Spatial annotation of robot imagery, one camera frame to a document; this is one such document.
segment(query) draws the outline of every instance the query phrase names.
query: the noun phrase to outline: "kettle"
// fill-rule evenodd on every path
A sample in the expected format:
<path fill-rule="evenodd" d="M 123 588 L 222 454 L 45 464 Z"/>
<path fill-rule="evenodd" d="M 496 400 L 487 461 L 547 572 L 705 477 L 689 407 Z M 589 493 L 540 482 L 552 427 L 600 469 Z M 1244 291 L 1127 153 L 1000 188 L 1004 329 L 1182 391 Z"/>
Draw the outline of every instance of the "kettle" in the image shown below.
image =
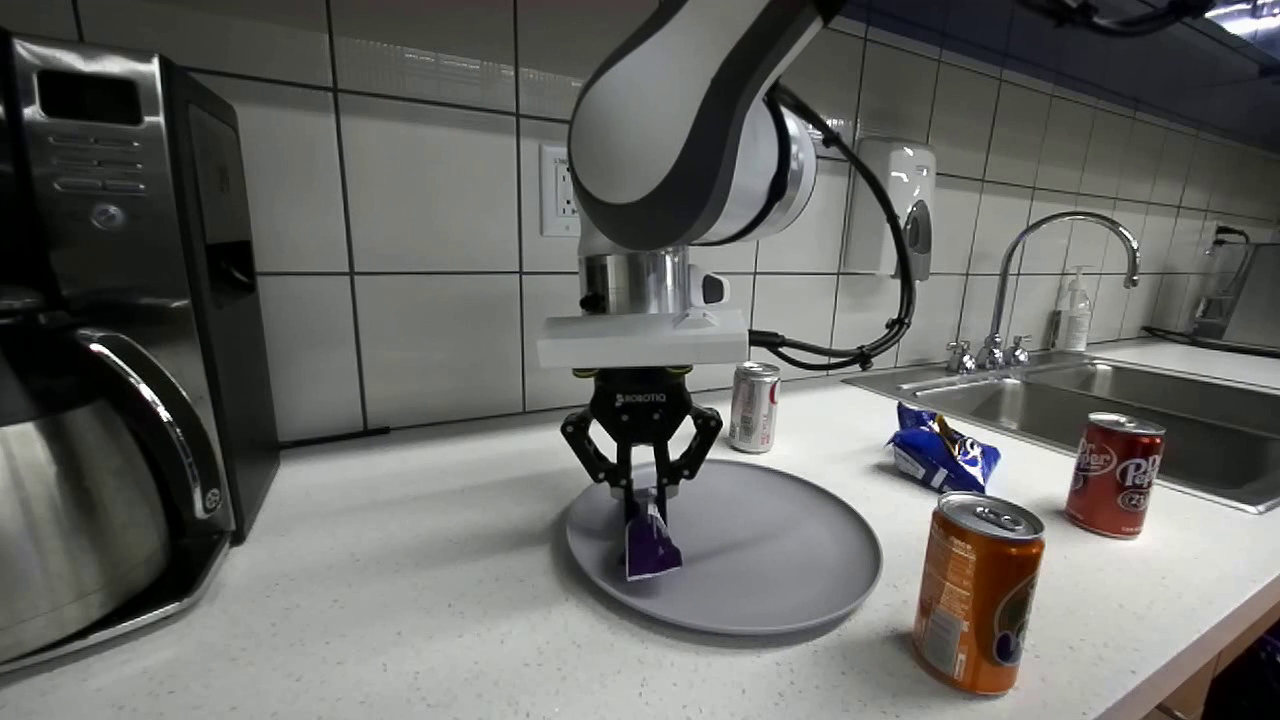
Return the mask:
<path fill-rule="evenodd" d="M 0 288 L 0 664 L 140 596 L 186 531 L 231 531 L 186 387 L 123 334 Z"/>

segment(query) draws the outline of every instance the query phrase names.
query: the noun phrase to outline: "can lid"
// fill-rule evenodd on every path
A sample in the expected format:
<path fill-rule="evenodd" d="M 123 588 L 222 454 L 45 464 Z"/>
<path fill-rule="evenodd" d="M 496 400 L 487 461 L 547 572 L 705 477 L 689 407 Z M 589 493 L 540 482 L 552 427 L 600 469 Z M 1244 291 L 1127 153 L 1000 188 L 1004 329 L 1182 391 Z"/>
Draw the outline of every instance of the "can lid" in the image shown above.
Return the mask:
<path fill-rule="evenodd" d="M 957 493 L 957 498 L 944 498 L 935 506 L 935 514 L 967 531 L 979 531 L 979 535 L 1000 535 L 1000 541 L 1020 541 L 1020 543 L 1043 535 L 1043 524 L 1037 514 L 1010 506 L 1000 498 Z"/>
<path fill-rule="evenodd" d="M 1127 433 L 1127 435 L 1164 435 L 1159 423 L 1141 419 L 1141 418 L 1126 418 L 1126 412 L 1087 412 L 1092 427 L 1108 427 L 1108 433 Z"/>

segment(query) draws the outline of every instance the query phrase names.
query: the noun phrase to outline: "white countertop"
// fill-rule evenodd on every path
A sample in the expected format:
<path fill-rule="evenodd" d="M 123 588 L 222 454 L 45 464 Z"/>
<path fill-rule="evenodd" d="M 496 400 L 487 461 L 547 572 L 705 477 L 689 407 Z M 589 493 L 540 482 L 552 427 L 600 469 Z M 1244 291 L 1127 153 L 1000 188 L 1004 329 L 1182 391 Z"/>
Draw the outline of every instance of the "white countertop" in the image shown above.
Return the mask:
<path fill-rule="evenodd" d="M 1262 368 L 1159 348 L 1131 360 Z M 192 617 L 0 688 L 0 718 L 1095 718 L 1277 575 L 1280 514 L 1156 487 L 1141 541 L 1102 541 L 1061 514 L 1073 456 L 977 433 L 1004 450 L 992 493 L 1043 518 L 1049 556 L 1018 688 L 967 702 L 910 652 L 935 498 L 877 469 L 894 423 L 884 398 L 783 391 L 764 464 L 826 486 L 884 543 L 868 606 L 805 643 L 660 637 L 589 596 L 552 556 L 589 482 L 540 418 L 290 454 Z"/>

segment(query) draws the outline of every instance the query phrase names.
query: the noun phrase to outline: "faucet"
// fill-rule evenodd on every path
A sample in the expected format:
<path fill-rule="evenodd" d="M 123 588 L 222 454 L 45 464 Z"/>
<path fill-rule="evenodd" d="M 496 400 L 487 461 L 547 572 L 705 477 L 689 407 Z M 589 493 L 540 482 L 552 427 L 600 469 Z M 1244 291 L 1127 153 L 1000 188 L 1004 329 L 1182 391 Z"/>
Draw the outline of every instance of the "faucet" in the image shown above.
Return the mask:
<path fill-rule="evenodd" d="M 979 368 L 1010 368 L 1010 363 L 1023 363 L 1023 360 L 1028 360 L 1028 354 L 1020 354 L 1020 348 L 1010 354 L 1010 348 L 1000 343 L 1013 258 L 1018 258 L 1018 253 L 1028 244 L 1028 238 L 1037 238 L 1043 224 L 1073 222 L 1073 217 L 1108 227 L 1108 231 L 1126 244 L 1126 253 L 1127 253 L 1126 288 L 1138 288 L 1138 272 L 1141 272 L 1141 270 L 1138 270 L 1138 253 L 1141 253 L 1141 244 L 1138 244 L 1138 238 L 1131 238 L 1117 217 L 1104 217 L 1104 211 L 1052 211 L 1052 217 L 1034 222 L 1023 231 L 1018 231 L 1018 242 L 1013 242 L 1010 253 L 1004 253 L 1000 288 L 995 288 L 995 310 L 992 310 L 992 334 L 986 335 L 986 348 L 979 348 L 979 355 L 977 355 Z"/>

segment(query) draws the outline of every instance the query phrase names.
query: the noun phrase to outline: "white tile wall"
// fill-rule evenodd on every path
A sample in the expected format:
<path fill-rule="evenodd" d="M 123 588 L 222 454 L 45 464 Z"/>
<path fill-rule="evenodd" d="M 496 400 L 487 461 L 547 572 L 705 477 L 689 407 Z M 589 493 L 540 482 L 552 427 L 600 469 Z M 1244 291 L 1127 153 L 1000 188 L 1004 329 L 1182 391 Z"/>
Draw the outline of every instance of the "white tile wall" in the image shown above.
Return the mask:
<path fill-rule="evenodd" d="M 327 94 L 203 78 L 240 115 L 260 272 L 347 272 L 337 111 Z"/>
<path fill-rule="evenodd" d="M 351 282 L 266 277 L 260 304 L 280 440 L 366 433 Z"/>
<path fill-rule="evenodd" d="M 1067 98 L 1049 100 L 1037 188 L 1081 194 L 1092 115 L 1095 110 Z"/>
<path fill-rule="evenodd" d="M 1049 94 L 1010 86 L 1010 81 L 1000 86 L 990 179 L 1000 179 L 1000 183 L 1037 179 L 1043 121 L 1049 121 Z"/>
<path fill-rule="evenodd" d="M 511 0 L 334 0 L 337 86 L 515 110 Z"/>
<path fill-rule="evenodd" d="M 933 272 L 964 272 L 977 231 L 979 179 L 935 179 Z"/>
<path fill-rule="evenodd" d="M 515 272 L 515 121 L 343 100 L 359 272 Z"/>
<path fill-rule="evenodd" d="M 589 398 L 533 360 L 535 325 L 578 310 L 578 242 L 540 227 L 540 150 L 564 143 L 581 86 L 650 13 L 598 0 L 81 0 L 87 40 L 161 48 L 240 110 L 290 440 Z M 10 0 L 0 25 L 77 37 L 70 0 Z M 990 334 L 1000 258 L 1043 211 L 1117 211 L 1145 244 L 1145 284 L 1119 288 L 1117 242 L 1052 224 L 1013 282 L 1004 325 L 1028 341 L 1043 335 L 1073 264 L 1087 264 L 1095 341 L 1112 341 L 1189 322 L 1214 224 L 1280 231 L 1277 153 L 919 40 L 844 19 L 783 81 L 847 137 L 929 140 L 940 157 L 935 260 L 917 334 L 894 354 L 899 363 L 935 363 L 952 341 Z M 734 310 L 758 329 L 863 343 L 896 314 L 896 284 L 842 277 L 847 195 L 847 170 L 828 157 L 795 227 L 692 258 L 734 277 Z M 697 368 L 689 383 L 724 387 L 730 368 Z"/>
<path fill-rule="evenodd" d="M 1000 81 L 944 65 L 935 74 L 935 110 L 929 150 L 947 176 L 986 176 Z"/>
<path fill-rule="evenodd" d="M 822 161 L 805 217 L 762 244 L 762 272 L 831 272 L 847 211 L 847 163 Z"/>
<path fill-rule="evenodd" d="M 855 343 L 877 341 L 884 334 L 884 325 L 896 315 L 896 297 L 899 297 L 896 282 L 842 277 L 831 343 L 855 348 Z M 894 363 L 896 363 L 896 348 L 877 360 L 877 368 L 894 368 Z"/>
<path fill-rule="evenodd" d="M 325 0 L 81 0 L 84 37 L 192 70 L 327 86 Z"/>
<path fill-rule="evenodd" d="M 1034 188 L 990 183 L 977 210 L 967 272 L 1000 272 L 1004 250 L 1034 222 Z"/>
<path fill-rule="evenodd" d="M 521 111 L 569 121 L 584 81 L 654 10 L 657 6 L 521 0 Z"/>
<path fill-rule="evenodd" d="M 862 137 L 896 137 L 910 143 L 929 140 L 935 61 L 868 44 L 863 94 L 862 94 Z"/>
<path fill-rule="evenodd" d="M 521 412 L 515 277 L 359 277 L 373 427 Z"/>
<path fill-rule="evenodd" d="M 917 314 L 917 325 L 904 335 L 896 360 L 944 368 L 962 334 L 964 277 L 933 277 L 929 284 L 917 284 L 917 304 L 929 314 Z"/>

